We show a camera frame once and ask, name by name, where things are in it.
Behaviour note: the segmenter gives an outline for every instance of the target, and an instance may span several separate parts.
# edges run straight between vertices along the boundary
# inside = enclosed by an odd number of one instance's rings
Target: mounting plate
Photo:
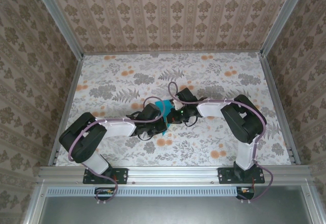
[[[118,184],[127,184],[128,180],[128,168],[113,168],[110,176],[117,181]],[[93,175],[89,170],[85,170],[83,184],[112,184],[113,182],[108,179],[97,177]]]
[[[240,181],[238,177],[234,174],[233,167],[220,167],[218,168],[218,177],[220,184],[252,184],[253,178],[255,184],[265,183],[263,170],[259,167],[256,167],[252,170],[251,175],[245,178],[243,181]]]

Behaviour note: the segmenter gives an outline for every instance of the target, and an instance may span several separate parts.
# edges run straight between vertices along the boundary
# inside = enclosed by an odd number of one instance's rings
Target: ventilation grille
[[[95,187],[49,187],[47,197],[93,197]],[[236,187],[120,187],[119,197],[237,196]]]

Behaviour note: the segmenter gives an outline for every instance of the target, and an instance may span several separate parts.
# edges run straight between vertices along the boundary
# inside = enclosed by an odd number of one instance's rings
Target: wall
[[[42,0],[0,0],[0,223],[18,223],[28,207],[75,66]]]
[[[86,53],[260,49],[285,0],[56,0]]]
[[[326,203],[326,0],[299,0],[267,59],[301,161]]]

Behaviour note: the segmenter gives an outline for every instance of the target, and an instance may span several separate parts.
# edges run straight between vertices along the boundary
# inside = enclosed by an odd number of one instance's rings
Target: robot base
[[[263,170],[256,165],[244,171],[235,162],[233,167],[218,168],[220,184],[252,184],[253,179],[256,183],[265,183]]]
[[[127,184],[128,180],[128,168],[109,168],[104,173],[104,176],[113,178],[118,184]],[[93,175],[89,170],[85,170],[83,184],[112,184],[108,179],[97,177]]]

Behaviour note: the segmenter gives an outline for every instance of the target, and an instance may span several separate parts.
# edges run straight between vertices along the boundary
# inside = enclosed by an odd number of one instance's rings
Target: floral wallpaper
[[[85,53],[260,49],[285,0],[56,0]]]
[[[267,58],[301,161],[326,203],[326,0],[299,0]]]
[[[0,0],[0,223],[22,221],[75,66],[42,0]]]
[[[141,111],[149,96],[170,99],[168,83],[175,81],[179,90],[188,87],[198,98],[248,96],[267,119],[257,160],[290,164],[256,53],[92,55],[85,56],[81,72],[68,126],[87,111],[96,117],[122,118]],[[98,152],[113,166],[232,165],[237,144],[224,119],[207,117],[192,127],[171,125],[149,141],[106,134]],[[61,147],[56,165],[76,164]]]

